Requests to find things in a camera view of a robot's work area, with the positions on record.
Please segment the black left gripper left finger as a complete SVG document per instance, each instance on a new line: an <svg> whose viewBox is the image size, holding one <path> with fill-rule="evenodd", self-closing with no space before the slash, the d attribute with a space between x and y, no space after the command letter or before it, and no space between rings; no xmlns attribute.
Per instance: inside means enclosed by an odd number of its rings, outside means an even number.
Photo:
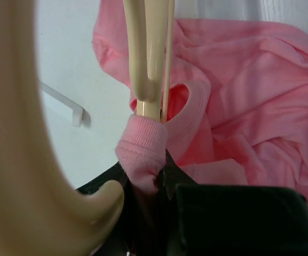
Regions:
<svg viewBox="0 0 308 256"><path fill-rule="evenodd" d="M108 170L76 190L81 194L91 195L97 192L109 180L116 180L122 185L125 194L124 207L109 237L100 248L94 250L91 254L95 256L135 255L136 198L129 178L121 165L119 163L114 164Z"/></svg>

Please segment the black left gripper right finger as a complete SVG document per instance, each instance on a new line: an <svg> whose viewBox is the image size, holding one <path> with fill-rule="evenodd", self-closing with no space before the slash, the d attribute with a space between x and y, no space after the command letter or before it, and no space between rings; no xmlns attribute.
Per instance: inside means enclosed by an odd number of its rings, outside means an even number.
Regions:
<svg viewBox="0 0 308 256"><path fill-rule="evenodd" d="M166 255L308 255L308 205L292 189L199 185L167 154L159 195Z"/></svg>

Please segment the beige plastic hanger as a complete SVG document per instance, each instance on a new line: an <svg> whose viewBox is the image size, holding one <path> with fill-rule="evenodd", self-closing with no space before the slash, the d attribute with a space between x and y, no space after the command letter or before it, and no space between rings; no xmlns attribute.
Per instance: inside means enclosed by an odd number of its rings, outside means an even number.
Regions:
<svg viewBox="0 0 308 256"><path fill-rule="evenodd" d="M123 1L136 114L160 121L175 1ZM111 234L124 189L74 190L53 155L38 92L34 1L0 1L0 255L90 255Z"/></svg>

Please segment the pink t shirt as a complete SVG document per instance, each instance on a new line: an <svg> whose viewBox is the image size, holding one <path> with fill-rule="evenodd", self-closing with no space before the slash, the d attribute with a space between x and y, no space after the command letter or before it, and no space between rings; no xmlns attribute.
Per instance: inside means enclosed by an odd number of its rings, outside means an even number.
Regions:
<svg viewBox="0 0 308 256"><path fill-rule="evenodd" d="M290 25L174 24L168 121L130 116L116 155L147 197L169 152L200 184L280 186L308 201L308 35Z"/></svg>

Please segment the white metal clothes rack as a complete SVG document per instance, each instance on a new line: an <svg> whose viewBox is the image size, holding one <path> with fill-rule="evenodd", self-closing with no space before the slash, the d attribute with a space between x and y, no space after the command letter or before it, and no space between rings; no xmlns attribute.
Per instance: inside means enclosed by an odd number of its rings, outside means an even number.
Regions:
<svg viewBox="0 0 308 256"><path fill-rule="evenodd" d="M38 81L42 105L65 119L73 127L91 127L90 114L79 104Z"/></svg>

